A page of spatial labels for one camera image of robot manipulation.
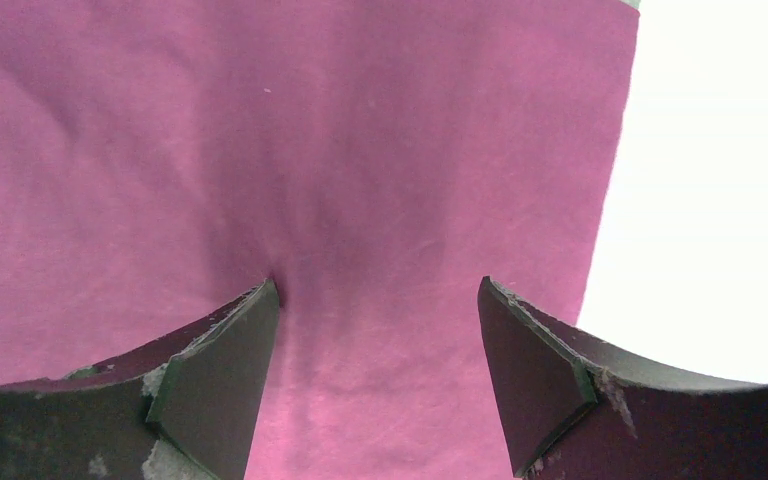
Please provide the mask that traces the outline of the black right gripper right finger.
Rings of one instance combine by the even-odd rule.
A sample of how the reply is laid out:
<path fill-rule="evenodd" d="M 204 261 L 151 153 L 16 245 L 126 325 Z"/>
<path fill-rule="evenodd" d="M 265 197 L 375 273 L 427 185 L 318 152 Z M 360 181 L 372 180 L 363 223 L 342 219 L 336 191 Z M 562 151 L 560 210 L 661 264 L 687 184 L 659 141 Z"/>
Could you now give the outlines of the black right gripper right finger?
<path fill-rule="evenodd" d="M 477 301 L 516 477 L 768 479 L 768 384 L 634 354 L 491 278 Z"/>

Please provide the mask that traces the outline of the purple cloth wrap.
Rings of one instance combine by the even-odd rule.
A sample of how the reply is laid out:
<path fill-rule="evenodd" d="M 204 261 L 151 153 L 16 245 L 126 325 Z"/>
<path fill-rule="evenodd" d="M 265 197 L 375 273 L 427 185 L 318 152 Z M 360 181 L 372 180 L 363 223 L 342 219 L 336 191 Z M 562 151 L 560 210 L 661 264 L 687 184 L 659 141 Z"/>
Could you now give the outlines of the purple cloth wrap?
<path fill-rule="evenodd" d="M 251 479 L 506 479 L 490 276 L 578 317 L 621 1 L 0 1 L 0 383 L 273 278 Z"/>

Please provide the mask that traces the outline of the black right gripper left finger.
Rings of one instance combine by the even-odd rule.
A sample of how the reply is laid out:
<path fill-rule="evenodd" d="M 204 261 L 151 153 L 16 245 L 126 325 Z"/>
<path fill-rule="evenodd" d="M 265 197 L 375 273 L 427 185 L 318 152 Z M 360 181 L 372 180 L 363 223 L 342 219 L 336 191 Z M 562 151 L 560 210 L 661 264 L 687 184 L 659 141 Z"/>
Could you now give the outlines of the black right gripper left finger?
<path fill-rule="evenodd" d="M 279 323 L 264 281 L 61 379 L 0 385 L 0 479 L 240 479 Z"/>

